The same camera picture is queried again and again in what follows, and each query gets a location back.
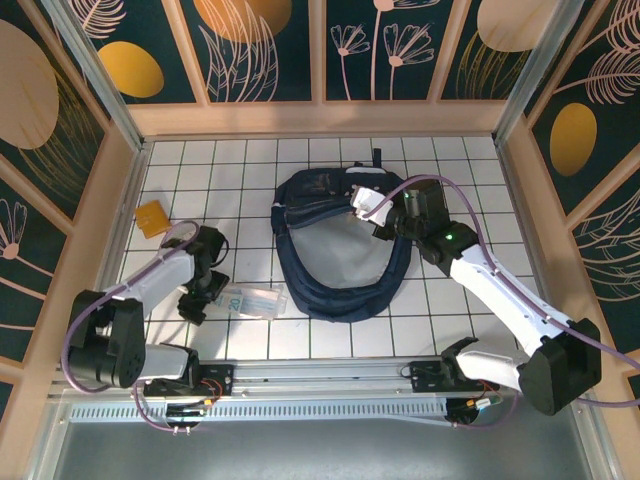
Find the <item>yellow leather wallet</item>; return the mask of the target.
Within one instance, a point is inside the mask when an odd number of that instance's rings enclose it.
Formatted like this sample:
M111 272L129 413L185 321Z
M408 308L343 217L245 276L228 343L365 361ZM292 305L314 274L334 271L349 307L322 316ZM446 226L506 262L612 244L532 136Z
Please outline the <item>yellow leather wallet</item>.
M136 226L146 239L163 234L171 227L169 218L158 200L137 207L134 215Z

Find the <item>aluminium mounting rail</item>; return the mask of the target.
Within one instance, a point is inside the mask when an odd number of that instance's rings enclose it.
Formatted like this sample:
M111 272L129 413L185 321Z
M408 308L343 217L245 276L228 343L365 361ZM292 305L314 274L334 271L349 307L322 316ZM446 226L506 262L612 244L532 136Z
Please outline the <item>aluminium mounting rail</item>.
M485 390L502 393L511 389L545 414L573 402L601 378L597 361L570 361L565 356L533 358L509 357L471 348L456 356L427 356L396 360L293 360L293 361L200 361L204 364L234 366L230 396L309 396L331 394L432 394L441 396L472 395L472 392L414 393L406 365L413 361L451 362L461 374L480 380ZM59 394L68 386L61 368L56 370L52 390Z

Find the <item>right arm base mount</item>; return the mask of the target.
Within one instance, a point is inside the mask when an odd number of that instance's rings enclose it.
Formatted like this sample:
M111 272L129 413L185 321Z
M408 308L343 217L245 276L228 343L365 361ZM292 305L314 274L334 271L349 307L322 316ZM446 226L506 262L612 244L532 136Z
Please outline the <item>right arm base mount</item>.
M413 361L406 365L414 393L482 393L480 380L464 377L451 363L442 360Z

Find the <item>navy blue backpack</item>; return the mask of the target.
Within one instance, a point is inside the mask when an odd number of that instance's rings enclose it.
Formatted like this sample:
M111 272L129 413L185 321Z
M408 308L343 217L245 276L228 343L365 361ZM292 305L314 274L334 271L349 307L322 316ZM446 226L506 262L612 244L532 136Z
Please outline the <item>navy blue backpack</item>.
M375 237L374 225L356 217L351 198L358 187L385 196L402 181L383 169L374 150L371 165L301 170L277 188L271 228L286 286L302 313L354 323L389 306L410 266L412 243Z

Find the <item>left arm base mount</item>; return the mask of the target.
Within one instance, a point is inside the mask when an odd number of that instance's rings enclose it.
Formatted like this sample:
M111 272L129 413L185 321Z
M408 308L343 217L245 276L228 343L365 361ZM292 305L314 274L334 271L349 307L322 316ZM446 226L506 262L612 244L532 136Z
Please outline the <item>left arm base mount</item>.
M204 364L187 368L178 379L154 379L146 384L147 397L219 397L230 396L233 388L234 366Z

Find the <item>aluminium frame post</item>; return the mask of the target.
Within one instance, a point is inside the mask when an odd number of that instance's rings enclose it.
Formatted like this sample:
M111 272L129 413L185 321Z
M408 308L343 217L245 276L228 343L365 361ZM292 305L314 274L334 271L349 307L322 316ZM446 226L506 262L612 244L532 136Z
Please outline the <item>aluminium frame post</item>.
M71 6L67 0L41 1L125 140L135 152L140 152L144 137L137 128L122 96L109 78L93 43L72 12Z
M524 108L549 70L568 33L579 17L585 0L560 0L542 31L541 39L533 48L517 78L503 113L492 132L494 146L501 150L513 131Z

